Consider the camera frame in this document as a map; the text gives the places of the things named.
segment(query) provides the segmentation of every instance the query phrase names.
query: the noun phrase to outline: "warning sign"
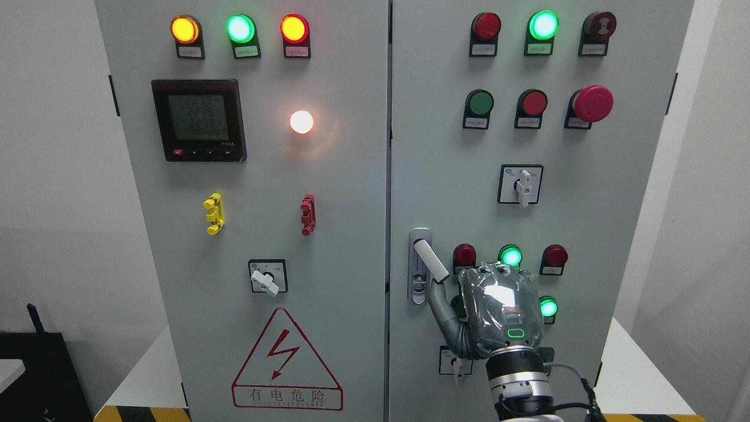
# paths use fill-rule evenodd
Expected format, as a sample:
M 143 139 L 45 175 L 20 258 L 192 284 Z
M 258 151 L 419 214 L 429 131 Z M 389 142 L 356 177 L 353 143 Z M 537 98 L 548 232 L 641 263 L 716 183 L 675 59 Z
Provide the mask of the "warning sign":
M 232 383 L 236 407 L 344 409 L 344 390 L 289 312 L 276 308 Z

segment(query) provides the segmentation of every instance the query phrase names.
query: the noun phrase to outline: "yellow indicator light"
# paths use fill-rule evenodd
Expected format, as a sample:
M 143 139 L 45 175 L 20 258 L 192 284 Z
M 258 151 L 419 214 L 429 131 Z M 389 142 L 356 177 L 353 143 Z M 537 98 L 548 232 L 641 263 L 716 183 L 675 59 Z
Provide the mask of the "yellow indicator light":
M 307 110 L 296 111 L 289 118 L 289 125 L 298 134 L 306 134 L 313 128 L 313 115 Z
M 281 20 L 281 36 L 290 43 L 301 43 L 308 37 L 309 31 L 307 20 L 298 14 L 286 15 Z
M 179 15 L 172 20 L 172 36 L 180 44 L 192 44 L 200 36 L 198 21 L 192 16 Z

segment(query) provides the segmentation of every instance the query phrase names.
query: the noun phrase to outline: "yellow terminal block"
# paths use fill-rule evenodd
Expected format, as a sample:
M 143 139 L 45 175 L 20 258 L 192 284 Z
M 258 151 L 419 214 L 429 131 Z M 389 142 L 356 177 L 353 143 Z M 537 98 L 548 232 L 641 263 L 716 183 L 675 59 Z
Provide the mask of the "yellow terminal block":
M 203 201 L 203 208 L 208 212 L 205 220 L 211 225 L 206 230 L 209 236 L 213 236 L 224 228 L 224 205 L 221 203 L 221 194 L 214 192 L 207 200 Z

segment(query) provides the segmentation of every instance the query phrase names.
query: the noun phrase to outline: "yellow black hazard stripe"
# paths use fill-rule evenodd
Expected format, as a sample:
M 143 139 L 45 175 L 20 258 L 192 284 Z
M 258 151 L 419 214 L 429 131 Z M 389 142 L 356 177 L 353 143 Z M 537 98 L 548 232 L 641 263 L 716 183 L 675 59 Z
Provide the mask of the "yellow black hazard stripe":
M 705 422 L 697 414 L 605 414 L 607 422 Z
M 696 414 L 606 414 L 607 422 L 705 422 Z M 186 408 L 104 406 L 94 422 L 190 422 Z
M 190 422 L 186 408 L 104 406 L 94 422 Z

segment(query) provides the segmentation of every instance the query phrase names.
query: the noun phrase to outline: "lightning bolt symbol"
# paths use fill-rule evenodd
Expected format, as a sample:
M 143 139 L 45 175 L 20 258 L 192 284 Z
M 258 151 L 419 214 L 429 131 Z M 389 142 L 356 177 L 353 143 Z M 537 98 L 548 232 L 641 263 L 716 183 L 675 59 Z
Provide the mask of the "lightning bolt symbol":
M 281 368 L 275 370 L 274 374 L 271 375 L 272 381 L 278 378 L 279 375 L 281 375 L 281 370 L 287 365 L 287 363 L 289 363 L 290 360 L 292 360 L 292 357 L 294 357 L 294 355 L 299 350 L 299 346 L 288 348 L 285 350 L 279 350 L 279 351 L 276 350 L 281 345 L 281 343 L 284 342 L 285 338 L 288 335 L 289 335 L 289 330 L 285 328 L 279 335 L 279 338 L 276 340 L 276 343 L 274 343 L 274 347 L 272 347 L 271 351 L 268 353 L 268 357 L 276 356 L 277 354 L 289 353 L 289 356 L 286 357 L 287 359 L 281 364 Z

